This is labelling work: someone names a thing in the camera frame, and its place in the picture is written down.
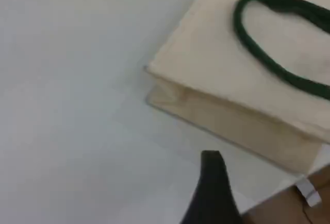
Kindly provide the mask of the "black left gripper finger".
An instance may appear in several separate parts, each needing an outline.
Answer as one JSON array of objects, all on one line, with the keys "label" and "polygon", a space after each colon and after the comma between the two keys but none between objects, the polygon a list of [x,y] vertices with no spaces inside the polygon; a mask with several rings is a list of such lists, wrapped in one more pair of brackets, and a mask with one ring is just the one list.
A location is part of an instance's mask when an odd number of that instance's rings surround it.
[{"label": "black left gripper finger", "polygon": [[181,223],[243,223],[219,151],[201,152],[200,177]]}]

